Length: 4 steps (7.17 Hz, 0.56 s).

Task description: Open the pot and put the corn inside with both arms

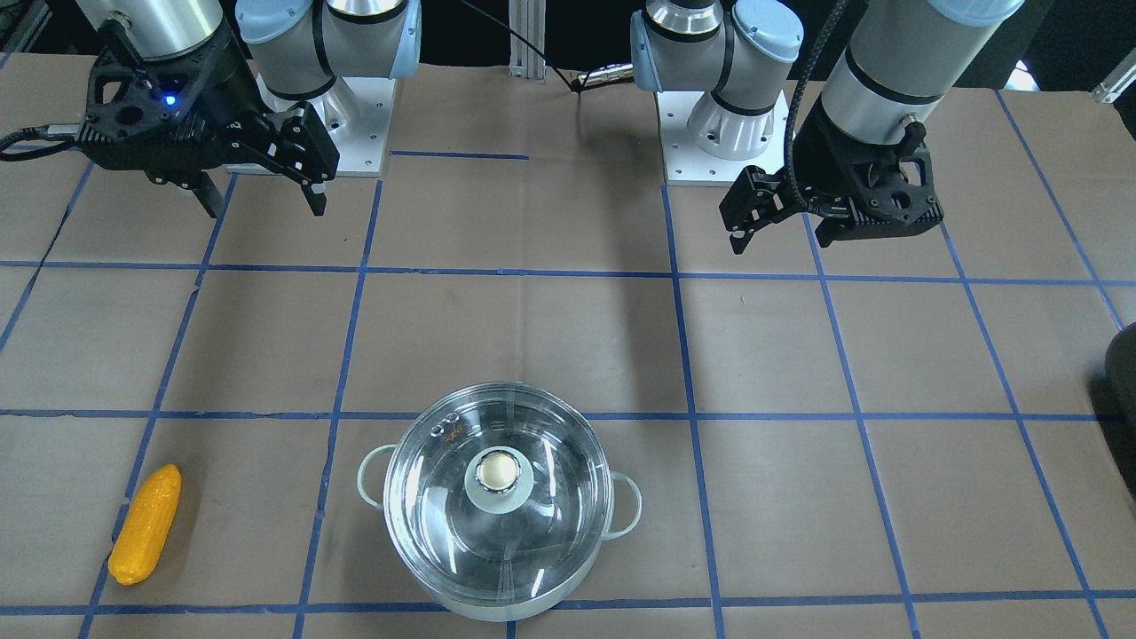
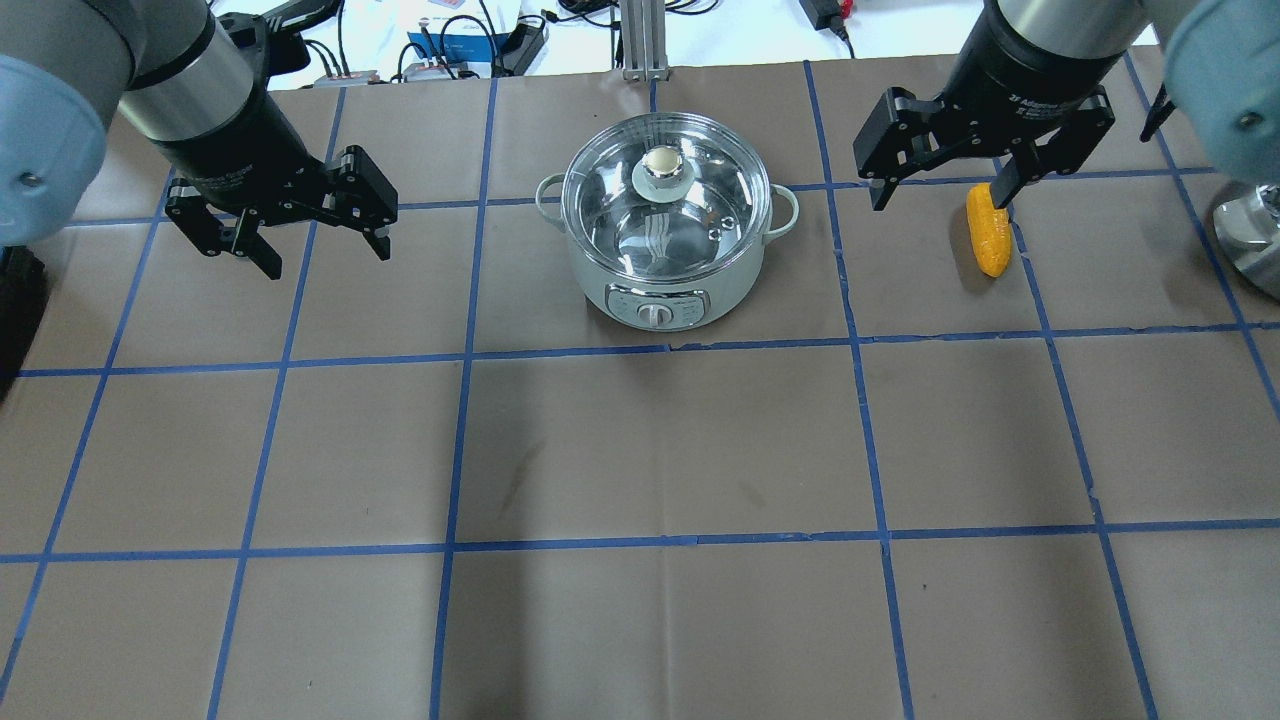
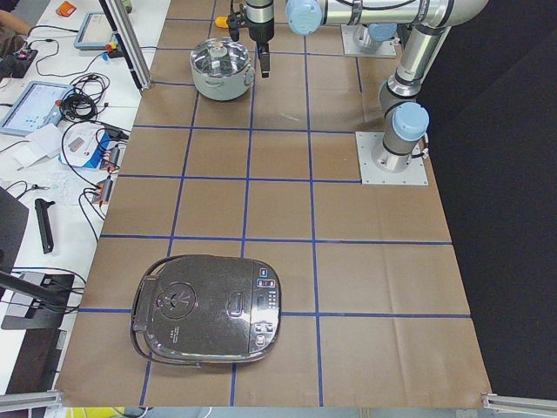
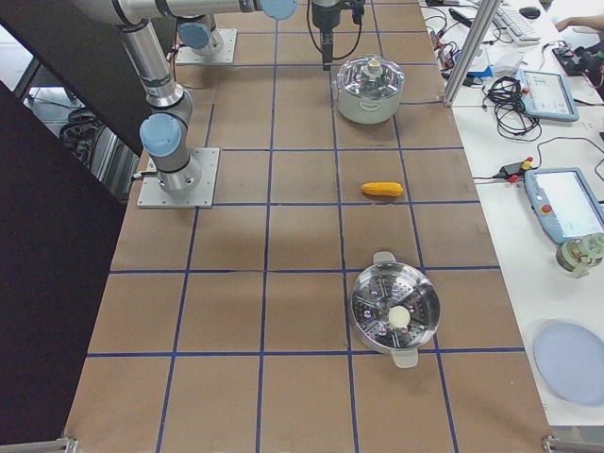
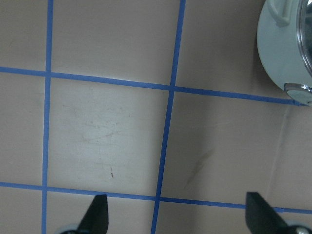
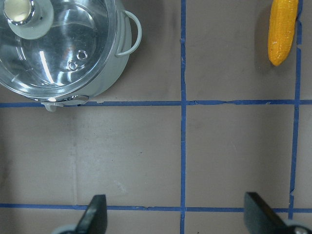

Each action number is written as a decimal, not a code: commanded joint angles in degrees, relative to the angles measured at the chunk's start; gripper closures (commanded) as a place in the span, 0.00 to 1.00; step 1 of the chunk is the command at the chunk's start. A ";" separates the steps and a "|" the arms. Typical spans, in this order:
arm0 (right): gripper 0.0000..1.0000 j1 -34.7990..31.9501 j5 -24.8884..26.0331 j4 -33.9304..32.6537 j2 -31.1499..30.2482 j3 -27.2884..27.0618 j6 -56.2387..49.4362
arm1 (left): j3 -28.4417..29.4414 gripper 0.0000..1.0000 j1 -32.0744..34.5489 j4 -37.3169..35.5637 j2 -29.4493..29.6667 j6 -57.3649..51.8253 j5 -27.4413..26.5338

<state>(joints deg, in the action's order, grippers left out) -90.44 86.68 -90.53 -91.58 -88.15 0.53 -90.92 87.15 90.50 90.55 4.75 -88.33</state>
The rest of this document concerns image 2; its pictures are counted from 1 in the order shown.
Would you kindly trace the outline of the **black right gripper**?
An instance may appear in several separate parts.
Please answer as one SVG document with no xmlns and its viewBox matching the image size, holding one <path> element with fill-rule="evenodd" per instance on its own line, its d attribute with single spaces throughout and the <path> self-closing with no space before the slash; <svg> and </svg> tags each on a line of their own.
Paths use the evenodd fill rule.
<svg viewBox="0 0 1280 720">
<path fill-rule="evenodd" d="M 1048 173 L 1080 170 L 1115 123 L 1102 86 L 1115 63 L 1051 51 L 1007 17 L 980 15 L 933 99 L 890 87 L 860 128 L 852 151 L 872 209 L 908 177 L 964 158 L 1010 155 L 989 187 L 996 209 Z"/>
</svg>

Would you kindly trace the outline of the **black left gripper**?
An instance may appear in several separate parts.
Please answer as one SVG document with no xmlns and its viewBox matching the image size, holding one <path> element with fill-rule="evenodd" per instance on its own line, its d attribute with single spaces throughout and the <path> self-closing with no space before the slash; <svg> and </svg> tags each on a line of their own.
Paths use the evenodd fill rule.
<svg viewBox="0 0 1280 720">
<path fill-rule="evenodd" d="M 227 123 L 197 138 L 166 142 L 175 170 L 165 213 L 201 251 L 227 251 L 271 281 L 282 278 L 282 258 L 256 231 L 296 222 L 320 222 L 362 234 L 380 261 L 390 259 L 390 225 L 399 197 L 385 173 L 360 145 L 330 161 L 314 156 L 268 91 L 256 85 Z M 250 222 L 236 232 L 218 211 Z"/>
</svg>

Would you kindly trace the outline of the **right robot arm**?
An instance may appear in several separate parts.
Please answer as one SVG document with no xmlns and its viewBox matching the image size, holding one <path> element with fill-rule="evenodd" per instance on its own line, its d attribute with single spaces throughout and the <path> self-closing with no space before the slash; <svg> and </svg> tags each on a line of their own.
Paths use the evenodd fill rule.
<svg viewBox="0 0 1280 720">
<path fill-rule="evenodd" d="M 1105 77 L 1151 32 L 1140 140 L 1179 115 L 1203 161 L 1238 184 L 1210 215 L 1224 256 L 1277 296 L 1277 4 L 987 1 L 941 90 L 887 88 L 852 152 L 876 210 L 908 178 L 959 159 L 1000 159 L 987 202 L 1080 170 L 1116 120 Z"/>
</svg>

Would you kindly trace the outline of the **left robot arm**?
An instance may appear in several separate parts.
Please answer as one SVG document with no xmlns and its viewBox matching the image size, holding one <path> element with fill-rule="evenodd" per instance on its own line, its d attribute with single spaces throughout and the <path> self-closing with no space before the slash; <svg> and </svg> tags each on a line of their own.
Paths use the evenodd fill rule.
<svg viewBox="0 0 1280 720">
<path fill-rule="evenodd" d="M 262 227 L 320 222 L 390 258 L 398 195 L 357 145 L 312 156 L 269 96 L 307 63 L 302 36 L 338 1 L 216 15 L 204 1 L 5 1 L 1 51 L 3 256 L 72 219 L 115 117 L 172 164 L 163 210 L 210 258 L 282 259 Z"/>
</svg>

